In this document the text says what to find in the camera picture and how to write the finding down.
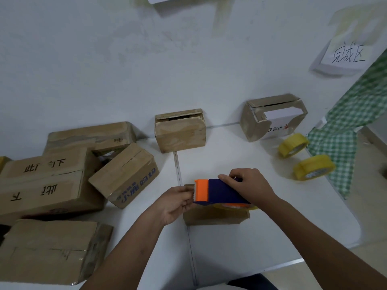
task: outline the hand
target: hand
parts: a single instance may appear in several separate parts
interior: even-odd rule
[[[238,182],[234,180],[235,177],[243,181]],[[221,174],[218,178],[258,208],[276,198],[270,184],[258,169],[232,169],[229,176]]]
[[[163,225],[171,224],[182,213],[196,206],[193,203],[193,192],[194,188],[190,186],[171,187],[151,205],[151,208],[161,213]]]

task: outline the packing tape on box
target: packing tape on box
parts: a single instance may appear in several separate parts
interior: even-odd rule
[[[227,210],[244,209],[246,211],[251,211],[253,209],[258,209],[255,205],[245,203],[215,203],[213,206],[215,208]]]
[[[301,133],[295,133],[285,139],[279,146],[278,152],[284,158],[294,156],[296,153],[302,151],[309,144],[309,140]]]
[[[336,169],[328,155],[317,155],[307,158],[293,167],[297,180],[312,180],[327,175]]]

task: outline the white wall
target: white wall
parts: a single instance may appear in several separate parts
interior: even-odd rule
[[[307,133],[360,77],[308,72],[332,14],[379,0],[235,0],[220,37],[217,0],[194,1],[0,0],[0,154],[40,155],[50,131],[108,122],[152,136],[155,114],[197,107],[208,126],[238,122],[245,100],[286,92]],[[386,47],[384,32],[372,60]]]
[[[368,128],[387,145],[387,112],[384,112]]]

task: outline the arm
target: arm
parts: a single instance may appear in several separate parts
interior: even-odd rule
[[[387,278],[276,196],[257,169],[233,169],[229,176],[219,178],[281,228],[323,289],[382,289],[387,285]]]
[[[138,217],[81,289],[137,289],[164,226],[195,205],[191,189],[172,187],[162,194]]]

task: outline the cardboard box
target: cardboard box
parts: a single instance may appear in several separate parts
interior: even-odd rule
[[[12,161],[10,158],[7,158],[6,156],[0,156],[0,173],[3,170],[6,163],[9,161]]]
[[[247,101],[240,126],[249,142],[287,136],[305,118],[307,109],[302,100],[290,93]]]
[[[78,284],[102,263],[112,230],[97,222],[18,220],[0,247],[0,280]]]
[[[103,209],[104,197],[87,181],[101,167],[87,148],[8,162],[0,174],[0,224]]]
[[[74,147],[88,147],[95,156],[101,157],[101,161],[111,160],[132,142],[136,142],[136,135],[129,122],[90,126],[51,132],[43,155]]]
[[[159,175],[154,157],[131,143],[89,182],[110,202],[119,208],[126,207],[152,180]]]
[[[154,134],[162,153],[206,145],[206,122],[202,109],[155,116]]]
[[[198,205],[183,214],[183,219],[187,226],[240,224],[249,218],[249,211],[242,209],[219,209],[212,205]]]

